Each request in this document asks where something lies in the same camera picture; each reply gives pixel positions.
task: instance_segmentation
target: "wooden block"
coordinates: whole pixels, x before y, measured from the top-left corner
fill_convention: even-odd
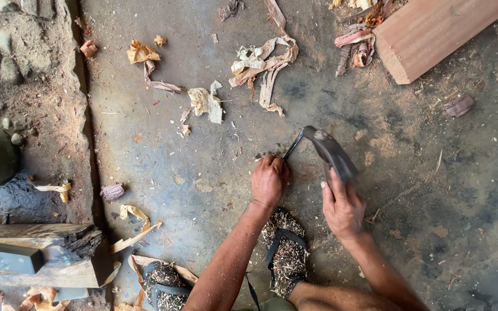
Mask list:
[[[38,249],[0,244],[0,270],[35,274],[43,263],[42,252]]]
[[[498,18],[498,0],[412,0],[374,29],[397,84],[423,75]]]
[[[0,286],[96,288],[113,272],[109,245],[93,225],[0,225],[0,244],[38,249],[36,274],[0,270]]]

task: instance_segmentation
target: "gray concrete floor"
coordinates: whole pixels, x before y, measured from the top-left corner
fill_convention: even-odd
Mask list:
[[[164,223],[145,237],[146,243],[119,258],[135,252],[176,261],[200,274],[250,200],[256,157],[283,152],[298,129],[311,124],[330,131],[354,160],[367,215],[381,209],[367,228],[428,306],[498,310],[498,21],[421,80],[397,86],[378,59],[334,78],[339,50],[333,40],[342,27],[342,11],[331,12],[318,0],[278,3],[287,32],[301,49],[274,87],[273,101],[286,110],[285,118],[252,103],[245,85],[230,89],[227,83],[239,46],[260,46],[280,34],[267,21],[262,2],[247,0],[247,8],[225,22],[216,10],[226,1],[82,3],[99,47],[89,67],[102,184],[118,181],[129,187],[125,196],[106,204],[107,220],[117,238],[132,237],[141,228],[117,217],[121,204],[135,205],[152,221]],[[162,61],[153,80],[207,89],[213,80],[220,81],[225,87],[219,98],[231,100],[222,104],[224,124],[191,115],[191,134],[176,134],[189,97],[146,90],[142,65],[130,65],[126,56],[132,38],[152,44],[157,34],[169,44],[158,49]],[[472,50],[476,55],[471,58]],[[486,83],[483,90],[475,88],[480,80]],[[421,85],[424,90],[415,94]],[[458,119],[442,110],[454,91],[476,98],[472,110]],[[255,93],[258,98],[259,87]],[[133,137],[139,135],[136,142]],[[239,147],[243,155],[234,160]],[[365,288],[356,263],[332,237],[322,215],[322,165],[312,145],[300,144],[289,167],[292,176],[282,205],[295,211],[307,230],[311,280]],[[184,184],[173,181],[176,174]],[[202,193],[195,183],[212,191]],[[259,299],[273,296],[264,255],[260,242],[247,268]],[[121,269],[116,303],[133,302],[136,280],[128,266]],[[250,303],[244,286],[236,306]]]

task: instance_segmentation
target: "sandal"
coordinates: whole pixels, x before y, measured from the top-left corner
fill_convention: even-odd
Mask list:
[[[172,264],[160,261],[144,269],[143,290],[155,311],[181,310],[191,292]]]
[[[273,289],[285,300],[297,283],[307,281],[305,264],[309,253],[304,234],[303,227],[283,208],[276,208],[262,229]]]

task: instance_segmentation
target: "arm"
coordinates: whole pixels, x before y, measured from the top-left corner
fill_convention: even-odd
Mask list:
[[[322,182],[323,212],[329,227],[359,263],[372,291],[397,304],[404,311],[428,308],[381,254],[372,235],[363,230],[365,205],[355,188],[343,185],[334,170],[331,188]]]
[[[191,290],[184,311],[232,308],[257,237],[282,198],[288,174],[281,158],[267,155],[257,163],[251,175],[253,198]]]

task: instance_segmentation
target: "green shorts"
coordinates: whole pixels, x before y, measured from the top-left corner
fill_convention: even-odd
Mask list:
[[[297,311],[293,304],[280,297],[267,300],[259,304],[261,311]],[[252,308],[243,308],[232,311],[259,311],[257,306]]]

